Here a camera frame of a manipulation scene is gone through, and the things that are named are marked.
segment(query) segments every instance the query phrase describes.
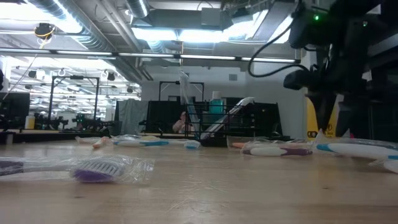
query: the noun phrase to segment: wooden table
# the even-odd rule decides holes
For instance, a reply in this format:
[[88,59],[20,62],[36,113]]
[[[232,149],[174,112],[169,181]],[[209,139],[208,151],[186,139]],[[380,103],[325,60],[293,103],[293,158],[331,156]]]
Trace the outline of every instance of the wooden table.
[[[0,156],[90,153],[90,146],[71,141],[0,150]],[[398,175],[369,167],[369,161],[241,156],[210,148],[115,147],[94,153],[156,159],[151,183],[0,177],[1,223],[398,223]]]

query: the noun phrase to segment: desk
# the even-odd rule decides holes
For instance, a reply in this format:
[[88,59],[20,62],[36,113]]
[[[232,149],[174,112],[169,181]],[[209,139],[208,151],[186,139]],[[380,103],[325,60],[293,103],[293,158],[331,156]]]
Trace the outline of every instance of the desk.
[[[67,141],[4,146],[0,156],[91,152]],[[398,223],[398,175],[369,161],[211,148],[95,151],[110,152],[156,159],[150,185],[0,180],[1,223]]]

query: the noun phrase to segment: yellow sign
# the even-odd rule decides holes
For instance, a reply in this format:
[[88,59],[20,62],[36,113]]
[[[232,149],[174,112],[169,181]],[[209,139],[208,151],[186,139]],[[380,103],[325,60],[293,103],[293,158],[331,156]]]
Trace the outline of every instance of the yellow sign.
[[[335,137],[336,135],[336,109],[337,106],[333,108],[331,112],[328,128],[325,131],[327,137]],[[312,141],[315,139],[319,131],[317,124],[317,116],[315,114],[315,108],[310,99],[307,98],[307,139]]]

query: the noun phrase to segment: person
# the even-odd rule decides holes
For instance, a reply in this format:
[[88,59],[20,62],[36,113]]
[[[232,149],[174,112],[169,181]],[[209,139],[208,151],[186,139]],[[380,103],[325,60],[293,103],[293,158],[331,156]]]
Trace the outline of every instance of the person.
[[175,133],[184,133],[185,132],[185,119],[186,119],[186,112],[182,112],[180,115],[180,119],[173,125],[173,131]]

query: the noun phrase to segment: gray curtain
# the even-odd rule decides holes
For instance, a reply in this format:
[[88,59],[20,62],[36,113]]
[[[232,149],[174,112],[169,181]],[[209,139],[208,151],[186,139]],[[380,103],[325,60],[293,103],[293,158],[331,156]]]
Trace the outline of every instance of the gray curtain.
[[147,119],[148,101],[119,101],[119,120],[122,121],[120,134],[139,134],[145,126],[138,123]]

